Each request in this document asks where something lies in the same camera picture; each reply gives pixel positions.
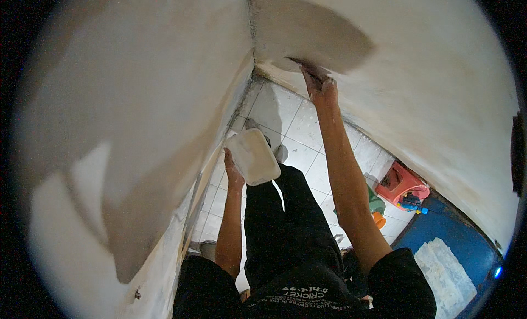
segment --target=sleeve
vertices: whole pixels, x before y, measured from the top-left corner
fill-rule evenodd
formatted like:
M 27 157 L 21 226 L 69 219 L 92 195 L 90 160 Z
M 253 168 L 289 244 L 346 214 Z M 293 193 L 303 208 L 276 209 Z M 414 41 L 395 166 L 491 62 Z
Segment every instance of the sleeve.
M 379 317 L 434 318 L 434 294 L 410 248 L 394 250 L 369 272 L 373 312 Z
M 226 271 L 200 256 L 187 256 L 183 260 L 174 318 L 240 317 L 240 307 L 240 295 Z

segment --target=white wall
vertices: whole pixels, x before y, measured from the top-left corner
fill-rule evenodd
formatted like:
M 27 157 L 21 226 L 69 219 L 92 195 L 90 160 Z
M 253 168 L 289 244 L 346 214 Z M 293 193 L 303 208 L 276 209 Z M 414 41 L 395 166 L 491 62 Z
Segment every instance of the white wall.
M 517 95 L 473 0 L 251 0 L 250 12 L 261 74 L 305 96 L 284 57 L 332 71 L 345 119 L 508 249 Z
M 191 187 L 253 69 L 247 0 L 66 2 L 14 126 L 32 256 L 70 316 L 161 318 Z

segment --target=hand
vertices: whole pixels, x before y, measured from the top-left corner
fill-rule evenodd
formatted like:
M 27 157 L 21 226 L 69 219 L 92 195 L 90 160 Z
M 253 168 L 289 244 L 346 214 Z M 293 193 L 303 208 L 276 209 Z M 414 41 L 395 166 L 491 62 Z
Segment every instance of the hand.
M 335 79 L 324 74 L 314 75 L 313 73 L 316 72 L 307 70 L 304 66 L 300 67 L 300 71 L 306 80 L 309 99 L 315 104 L 317 110 L 338 105 L 338 90 Z
M 223 150 L 225 150 L 225 171 L 227 171 L 227 178 L 229 179 L 229 188 L 234 187 L 236 190 L 240 191 L 245 184 L 245 180 L 236 169 L 236 166 L 232 161 L 230 150 L 228 148 L 224 148 Z

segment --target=pink plastic stool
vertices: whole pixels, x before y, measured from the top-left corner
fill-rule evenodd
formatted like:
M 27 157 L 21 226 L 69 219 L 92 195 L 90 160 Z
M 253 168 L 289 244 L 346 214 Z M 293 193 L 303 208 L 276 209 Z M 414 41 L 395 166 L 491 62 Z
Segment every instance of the pink plastic stool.
M 416 191 L 415 196 L 424 199 L 430 194 L 428 187 L 416 176 L 403 168 L 397 161 L 375 188 L 377 194 L 394 206 L 406 192 Z

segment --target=person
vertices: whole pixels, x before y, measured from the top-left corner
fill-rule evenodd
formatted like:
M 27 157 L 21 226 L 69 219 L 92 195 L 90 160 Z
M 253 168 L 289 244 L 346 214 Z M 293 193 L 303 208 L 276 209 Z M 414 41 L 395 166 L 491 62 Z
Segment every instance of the person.
M 367 276 L 373 308 L 361 305 L 348 290 L 343 259 L 322 210 L 302 172 L 284 164 L 275 180 L 284 210 L 271 181 L 247 186 L 245 272 L 251 293 L 240 301 L 234 281 L 242 255 L 245 181 L 225 149 L 229 185 L 215 263 L 198 256 L 183 261 L 174 317 L 435 317 L 434 295 L 411 250 L 392 250 L 369 212 L 367 186 L 344 129 L 335 80 L 300 69 L 320 123 L 338 223 Z

